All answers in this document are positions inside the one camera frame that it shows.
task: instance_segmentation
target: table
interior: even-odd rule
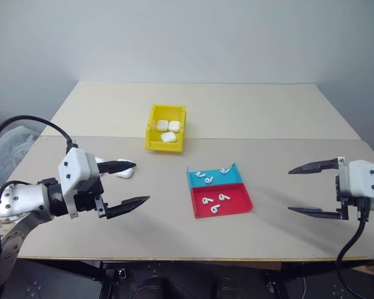
[[[144,149],[152,103],[186,105],[182,154]],[[52,121],[79,146],[105,159],[127,158],[138,168],[129,180],[104,175],[110,204],[150,195],[118,218],[58,217],[33,230],[20,256],[89,260],[332,260],[358,221],[314,219],[288,206],[338,207],[334,175],[288,175],[310,161],[345,155],[374,162],[374,152],[315,85],[158,84],[79,82]],[[12,179],[57,177],[65,141],[44,130]],[[236,162],[255,208],[247,214],[195,219],[186,168]],[[347,254],[374,257],[374,212]]]

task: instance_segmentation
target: floor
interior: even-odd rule
[[[265,283],[265,271],[204,265],[200,263],[150,262],[125,264],[127,278],[115,289],[113,298],[129,299],[141,283],[155,275],[170,281],[172,298],[211,298],[214,282],[221,277],[237,281],[246,298],[277,298]],[[374,298],[374,276],[353,270],[344,271],[347,282],[367,299]],[[307,277],[304,298],[354,298],[347,293],[334,272]],[[301,299],[302,279],[286,283],[290,299]],[[2,298],[98,298],[101,284],[89,279],[61,272],[27,260],[18,260]]]

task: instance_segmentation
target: red tray section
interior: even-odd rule
[[[220,201],[220,194],[229,196],[230,199]],[[203,204],[203,197],[213,199],[213,202]],[[254,207],[243,183],[195,187],[191,189],[191,199],[195,218],[248,213]],[[220,204],[218,213],[213,214],[211,207],[217,204]]]

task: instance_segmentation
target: blue tray section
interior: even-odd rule
[[[195,173],[200,171],[201,174],[205,173],[206,176],[199,178]],[[216,185],[223,185],[223,184],[236,184],[242,183],[241,175],[239,174],[238,167],[235,163],[230,168],[230,171],[226,174],[220,172],[220,169],[211,169],[211,170],[197,170],[197,171],[189,171],[187,168],[187,177],[188,177],[188,184],[189,188],[195,187],[208,187],[208,186],[216,186]],[[210,178],[213,176],[213,180],[211,184],[205,183],[205,178]]]

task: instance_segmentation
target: yellow bin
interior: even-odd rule
[[[158,120],[178,120],[180,121],[180,132],[175,133],[177,140],[171,143],[165,143],[161,140],[161,134],[156,130],[156,122]],[[155,151],[172,151],[181,153],[183,151],[183,142],[185,138],[186,124],[186,107],[174,105],[158,105],[154,104],[151,108],[150,120],[148,121],[145,148]]]

